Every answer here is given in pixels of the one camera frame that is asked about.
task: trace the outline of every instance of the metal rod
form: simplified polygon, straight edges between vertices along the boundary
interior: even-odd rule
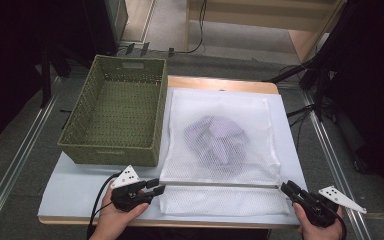
[[[61,83],[61,80],[59,79],[59,77],[57,77],[53,84],[53,89],[55,94],[52,96],[48,104],[44,108],[39,110],[39,113],[37,114],[36,119],[34,120],[30,130],[28,131],[26,137],[21,143],[20,148],[18,149],[15,157],[13,158],[10,166],[8,167],[8,170],[6,171],[4,177],[0,182],[0,212],[18,176],[20,175],[21,170],[23,169],[23,166],[34,146],[34,143],[36,142],[55,104],[55,99],[58,93],[58,88],[60,83]]]
[[[307,91],[303,91],[304,102],[305,104],[314,104],[314,101],[311,97],[311,94]],[[317,136],[319,137],[320,143],[323,148],[323,152],[326,156],[326,160],[332,172],[333,178],[336,183],[336,187],[339,191],[345,194],[347,197],[355,201],[355,198],[352,194],[351,187],[348,184],[348,181],[345,177],[344,172],[342,171],[341,164],[338,161],[338,158],[335,154],[332,144],[330,143],[328,134],[323,126],[323,123],[320,122],[317,116],[312,113],[311,120],[313,122],[314,129],[316,130]],[[346,209],[348,217],[350,219],[351,225],[354,229],[357,239],[359,240],[370,240],[370,233],[367,229],[366,223],[363,219],[361,213]]]

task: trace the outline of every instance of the mesh bag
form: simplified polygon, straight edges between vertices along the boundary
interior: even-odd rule
[[[279,189],[166,186],[161,212],[170,215],[261,216],[289,214]]]
[[[264,97],[173,91],[170,145],[160,181],[278,185],[280,163],[269,116]]]

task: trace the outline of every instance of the black curtain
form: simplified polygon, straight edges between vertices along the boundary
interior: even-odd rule
[[[338,51],[329,59],[337,74],[325,95],[343,109],[364,145],[353,149],[384,177],[384,1],[359,1]]]
[[[26,16],[35,14],[25,6]],[[0,133],[41,87],[40,74],[34,67],[40,47],[29,34],[36,26],[28,24],[27,18],[7,15],[20,10],[12,7],[0,11]]]

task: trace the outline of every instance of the hand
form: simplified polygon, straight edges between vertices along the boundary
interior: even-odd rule
[[[102,205],[105,206],[111,202],[112,189],[108,186],[107,192],[102,199]],[[127,224],[133,219],[139,217],[148,208],[148,203],[142,203],[132,209],[130,212],[122,212],[108,205],[99,213],[99,221],[91,240],[114,240],[117,239],[126,228]]]
[[[338,219],[327,228],[317,227],[310,223],[304,209],[298,203],[294,203],[295,214],[301,223],[298,232],[305,240],[338,240],[341,238],[342,227]],[[342,209],[339,207],[338,215],[342,218]]]

